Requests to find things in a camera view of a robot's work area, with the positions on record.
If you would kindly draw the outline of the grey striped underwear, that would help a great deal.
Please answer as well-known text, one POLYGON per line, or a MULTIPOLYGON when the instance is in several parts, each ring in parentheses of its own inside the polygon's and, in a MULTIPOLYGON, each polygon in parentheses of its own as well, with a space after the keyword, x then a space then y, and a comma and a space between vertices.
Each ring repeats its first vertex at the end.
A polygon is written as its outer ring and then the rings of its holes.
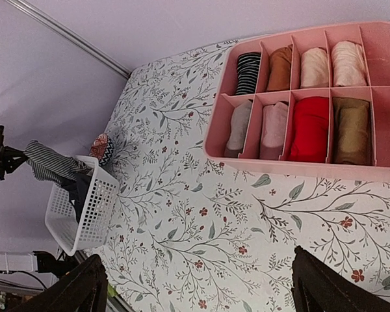
POLYGON ((51 181, 59 187, 74 184, 77 174, 88 175, 92 171, 83 161, 61 155, 37 140, 27 144, 24 154, 37 180, 51 181))

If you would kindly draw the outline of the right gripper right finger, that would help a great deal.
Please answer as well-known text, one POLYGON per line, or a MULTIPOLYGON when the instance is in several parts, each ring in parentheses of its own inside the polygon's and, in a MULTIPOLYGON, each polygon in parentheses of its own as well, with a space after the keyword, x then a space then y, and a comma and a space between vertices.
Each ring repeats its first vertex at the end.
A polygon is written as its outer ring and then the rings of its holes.
POLYGON ((301 246, 294 252, 291 292, 297 311, 390 311, 390 302, 352 284, 301 246))

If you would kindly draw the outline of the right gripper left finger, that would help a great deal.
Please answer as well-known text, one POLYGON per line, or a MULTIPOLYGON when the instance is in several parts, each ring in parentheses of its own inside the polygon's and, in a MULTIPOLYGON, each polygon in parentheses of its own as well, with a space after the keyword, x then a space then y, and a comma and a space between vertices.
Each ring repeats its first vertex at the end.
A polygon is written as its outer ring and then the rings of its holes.
POLYGON ((108 280, 98 255, 92 255, 56 284, 13 307, 13 312, 104 312, 108 280))

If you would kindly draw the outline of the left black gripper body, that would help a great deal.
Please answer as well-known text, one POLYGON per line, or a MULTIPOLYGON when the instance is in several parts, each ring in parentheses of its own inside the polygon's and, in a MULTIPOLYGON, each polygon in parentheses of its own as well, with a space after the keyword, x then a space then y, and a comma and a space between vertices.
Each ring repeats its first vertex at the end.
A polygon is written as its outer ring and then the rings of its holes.
POLYGON ((6 174, 14 172, 27 159, 23 151, 8 146, 0 148, 0 180, 3 181, 6 174))

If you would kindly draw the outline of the olive green underwear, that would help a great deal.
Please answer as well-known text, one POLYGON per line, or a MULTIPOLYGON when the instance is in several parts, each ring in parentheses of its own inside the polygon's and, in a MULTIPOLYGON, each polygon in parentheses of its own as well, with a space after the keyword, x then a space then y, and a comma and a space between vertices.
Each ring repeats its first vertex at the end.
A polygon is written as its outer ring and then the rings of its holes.
POLYGON ((371 165, 370 103, 350 97, 334 97, 335 164, 371 165))

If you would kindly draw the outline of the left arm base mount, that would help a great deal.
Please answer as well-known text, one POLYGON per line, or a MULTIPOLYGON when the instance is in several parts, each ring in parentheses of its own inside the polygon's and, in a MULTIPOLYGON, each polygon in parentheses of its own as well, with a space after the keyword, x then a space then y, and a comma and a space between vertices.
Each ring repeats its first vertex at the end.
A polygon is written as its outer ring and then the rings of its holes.
POLYGON ((57 278, 65 276, 79 265, 74 257, 64 252, 58 258, 45 251, 34 251, 33 255, 36 257, 37 273, 52 273, 57 278))

